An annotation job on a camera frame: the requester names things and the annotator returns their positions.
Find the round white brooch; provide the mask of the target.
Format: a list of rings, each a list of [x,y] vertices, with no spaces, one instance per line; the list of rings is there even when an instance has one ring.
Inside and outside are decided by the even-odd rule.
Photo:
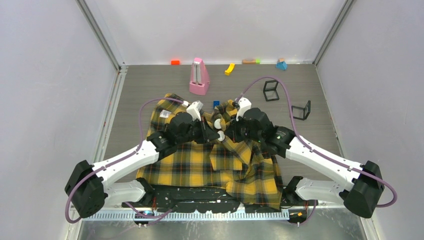
[[[221,119],[220,119],[220,118],[217,118],[217,119],[214,121],[213,126],[214,126],[214,128],[215,128],[215,129],[217,129],[217,130],[221,130],[221,129],[222,129],[222,126],[221,126]]]

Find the yellow plaid flannel shirt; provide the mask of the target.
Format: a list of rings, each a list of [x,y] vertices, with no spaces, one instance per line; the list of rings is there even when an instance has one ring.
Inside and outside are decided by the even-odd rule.
[[[280,206],[284,185],[276,158],[259,143],[234,143],[228,137],[184,143],[175,153],[141,167],[136,177],[150,185],[221,188],[246,205],[273,209]]]

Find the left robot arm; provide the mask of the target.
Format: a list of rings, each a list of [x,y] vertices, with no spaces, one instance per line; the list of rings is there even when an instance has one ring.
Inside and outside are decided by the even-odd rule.
[[[125,202],[148,207],[155,194],[152,186],[143,178],[119,182],[122,177],[174,154],[185,143],[208,144],[224,138],[223,131],[211,128],[205,117],[193,118],[187,112],[179,112],[162,130],[133,148],[101,162],[79,162],[64,188],[68,196],[66,219],[73,222],[68,212],[70,206],[80,218],[93,216],[105,206]]]

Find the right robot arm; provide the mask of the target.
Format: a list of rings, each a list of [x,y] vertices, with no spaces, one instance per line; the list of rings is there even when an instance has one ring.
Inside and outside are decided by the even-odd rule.
[[[293,130],[274,125],[257,107],[232,115],[224,134],[235,143],[257,142],[266,153],[304,164],[330,179],[294,176],[283,189],[283,197],[291,205],[312,200],[332,202],[369,219],[384,191],[383,184],[373,178],[382,176],[376,163],[360,164],[317,147]]]

